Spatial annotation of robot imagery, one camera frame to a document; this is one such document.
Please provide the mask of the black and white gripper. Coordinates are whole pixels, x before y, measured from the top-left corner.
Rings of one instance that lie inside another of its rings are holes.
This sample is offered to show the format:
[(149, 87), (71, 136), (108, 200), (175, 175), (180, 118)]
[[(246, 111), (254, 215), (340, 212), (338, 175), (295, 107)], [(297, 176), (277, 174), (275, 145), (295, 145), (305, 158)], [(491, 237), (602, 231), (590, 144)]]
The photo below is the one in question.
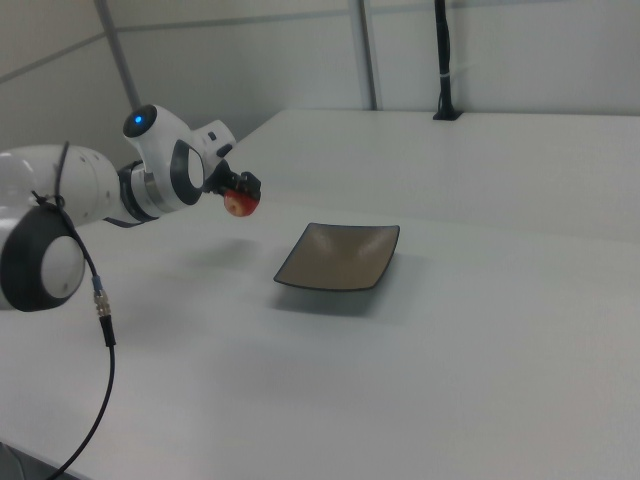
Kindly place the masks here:
[(261, 181), (251, 172), (233, 172), (228, 162), (221, 159), (212, 174), (204, 181), (201, 191), (224, 195), (227, 190), (241, 192), (254, 201), (261, 200)]

